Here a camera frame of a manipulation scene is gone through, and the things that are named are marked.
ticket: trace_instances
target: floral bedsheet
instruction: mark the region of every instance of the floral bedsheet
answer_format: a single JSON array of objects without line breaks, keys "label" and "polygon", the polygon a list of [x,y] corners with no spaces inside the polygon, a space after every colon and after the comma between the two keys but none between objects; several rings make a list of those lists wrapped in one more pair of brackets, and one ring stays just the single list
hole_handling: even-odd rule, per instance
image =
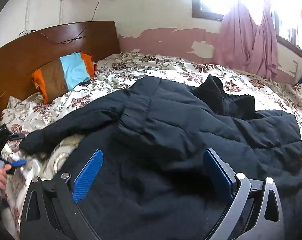
[{"label": "floral bedsheet", "polygon": [[[2,112],[1,124],[6,123],[12,132],[27,135],[97,98],[118,89],[129,88],[137,79],[146,75],[199,86],[209,74],[220,78],[228,94],[254,96],[256,110],[276,109],[294,114],[302,138],[302,86],[278,85],[258,76],[237,73],[218,65],[195,64],[178,57],[140,53],[111,55],[99,61],[94,79],[78,85],[50,104],[43,104],[40,93],[35,93],[24,101],[11,97],[7,109]],[[9,176],[6,193],[14,220],[14,229],[10,232],[14,231],[16,239],[19,238],[22,207],[31,179],[34,176],[39,176],[42,180],[52,179],[81,139],[81,135],[64,139],[49,157],[45,154],[36,158],[27,157],[27,165],[17,169],[14,176]],[[9,161],[24,158],[19,150],[19,143],[8,142],[2,151],[3,158]]]}]

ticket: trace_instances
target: light blue fabric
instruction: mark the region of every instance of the light blue fabric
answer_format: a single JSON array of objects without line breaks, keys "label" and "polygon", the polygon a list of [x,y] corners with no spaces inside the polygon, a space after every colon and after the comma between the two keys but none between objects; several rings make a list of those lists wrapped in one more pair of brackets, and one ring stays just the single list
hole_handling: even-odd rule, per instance
[{"label": "light blue fabric", "polygon": [[72,53],[59,58],[64,71],[64,78],[66,80],[68,90],[75,88],[79,83],[90,80],[87,73],[85,63],[81,58],[80,53]]}]

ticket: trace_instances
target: metal screw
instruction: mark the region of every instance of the metal screw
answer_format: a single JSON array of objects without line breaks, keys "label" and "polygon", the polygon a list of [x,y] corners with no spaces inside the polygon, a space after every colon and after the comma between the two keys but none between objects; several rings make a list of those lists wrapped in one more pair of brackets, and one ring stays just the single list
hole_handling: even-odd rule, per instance
[{"label": "metal screw", "polygon": [[270,177],[267,177],[267,183],[273,184],[274,180],[272,178],[270,178]]},{"label": "metal screw", "polygon": [[61,179],[67,179],[67,178],[69,178],[69,177],[70,177],[70,174],[67,173],[67,172],[65,172],[65,173],[63,173],[63,174],[61,175]]},{"label": "metal screw", "polygon": [[33,179],[31,180],[33,183],[36,183],[36,182],[38,182],[38,180],[39,180],[39,177],[37,177],[37,176],[35,176],[35,177],[33,177]]},{"label": "metal screw", "polygon": [[241,173],[241,172],[237,173],[237,174],[236,174],[236,177],[237,177],[238,179],[245,179],[245,175],[244,175],[243,173]]}]

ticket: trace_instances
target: red cloth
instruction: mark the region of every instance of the red cloth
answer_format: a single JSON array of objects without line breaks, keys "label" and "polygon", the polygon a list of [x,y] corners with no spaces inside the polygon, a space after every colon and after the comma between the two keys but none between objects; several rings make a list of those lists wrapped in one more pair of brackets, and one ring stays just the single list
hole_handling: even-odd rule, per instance
[{"label": "red cloth", "polygon": [[240,1],[225,14],[212,63],[272,79],[278,68],[278,44],[267,6],[257,25]]}]

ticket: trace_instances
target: black jacket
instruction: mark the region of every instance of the black jacket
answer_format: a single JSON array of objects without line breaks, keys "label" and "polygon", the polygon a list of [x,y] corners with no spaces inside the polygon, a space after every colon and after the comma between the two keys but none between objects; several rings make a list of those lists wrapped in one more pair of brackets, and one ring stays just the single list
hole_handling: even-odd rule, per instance
[{"label": "black jacket", "polygon": [[76,133],[86,137],[57,176],[79,171],[97,148],[103,151],[103,166],[79,202],[102,240],[203,239],[227,205],[206,175],[208,148],[236,173],[275,180],[287,239],[302,225],[302,142],[295,117],[255,112],[254,97],[225,94],[217,77],[209,75],[198,88],[144,77],[30,133],[20,148],[51,153]]}]

